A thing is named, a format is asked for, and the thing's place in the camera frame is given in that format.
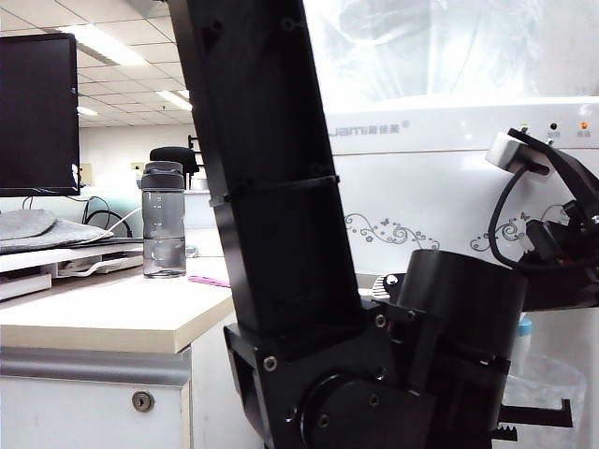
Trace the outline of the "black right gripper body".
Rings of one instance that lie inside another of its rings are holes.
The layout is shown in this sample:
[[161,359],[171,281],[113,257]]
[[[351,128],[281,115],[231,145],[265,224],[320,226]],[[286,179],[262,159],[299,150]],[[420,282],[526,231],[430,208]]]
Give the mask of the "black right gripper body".
[[514,172],[507,185],[512,190],[527,172],[547,176],[554,172],[572,199],[562,205],[567,224],[531,220],[525,235],[532,249],[507,265],[523,273],[565,274],[598,269],[598,178],[576,157],[533,138],[522,130],[509,129],[516,144],[507,168]]

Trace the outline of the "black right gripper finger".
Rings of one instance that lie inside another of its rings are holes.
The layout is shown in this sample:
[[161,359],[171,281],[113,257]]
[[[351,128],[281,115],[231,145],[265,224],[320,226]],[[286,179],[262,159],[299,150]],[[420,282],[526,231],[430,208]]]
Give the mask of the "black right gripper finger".
[[563,274],[531,274],[524,310],[572,310],[598,306],[598,268]]

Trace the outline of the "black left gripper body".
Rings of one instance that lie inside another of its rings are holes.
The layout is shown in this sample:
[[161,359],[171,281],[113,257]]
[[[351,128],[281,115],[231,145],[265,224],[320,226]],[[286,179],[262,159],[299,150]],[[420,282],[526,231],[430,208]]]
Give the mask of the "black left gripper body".
[[571,400],[563,398],[562,406],[559,409],[502,404],[499,411],[499,424],[500,441],[516,441],[518,439],[518,432],[515,427],[504,427],[502,424],[571,428],[573,426]]

